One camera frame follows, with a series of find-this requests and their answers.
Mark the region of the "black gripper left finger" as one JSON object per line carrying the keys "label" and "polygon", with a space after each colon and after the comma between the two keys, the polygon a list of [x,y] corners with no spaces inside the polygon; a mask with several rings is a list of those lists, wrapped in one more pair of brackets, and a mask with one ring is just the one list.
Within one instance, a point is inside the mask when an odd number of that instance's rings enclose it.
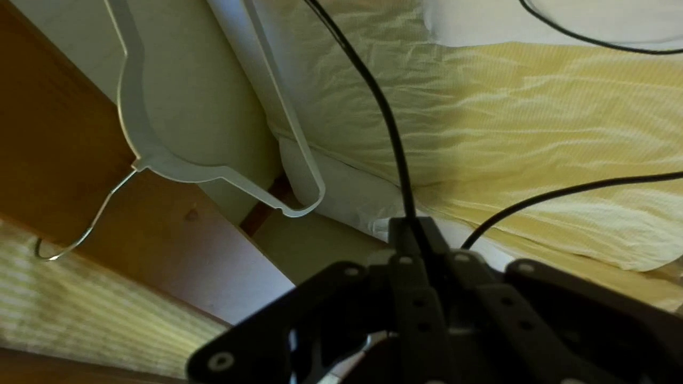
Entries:
{"label": "black gripper left finger", "polygon": [[426,218],[395,218],[384,264],[335,261],[186,362],[192,384],[451,384],[451,340],[426,261]]}

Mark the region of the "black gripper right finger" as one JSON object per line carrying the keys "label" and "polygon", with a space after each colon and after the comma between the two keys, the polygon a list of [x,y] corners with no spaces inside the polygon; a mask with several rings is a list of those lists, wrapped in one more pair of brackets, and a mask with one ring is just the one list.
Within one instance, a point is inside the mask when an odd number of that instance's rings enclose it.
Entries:
{"label": "black gripper right finger", "polygon": [[683,321],[535,260],[494,273],[474,251],[448,277],[532,384],[683,384]]}

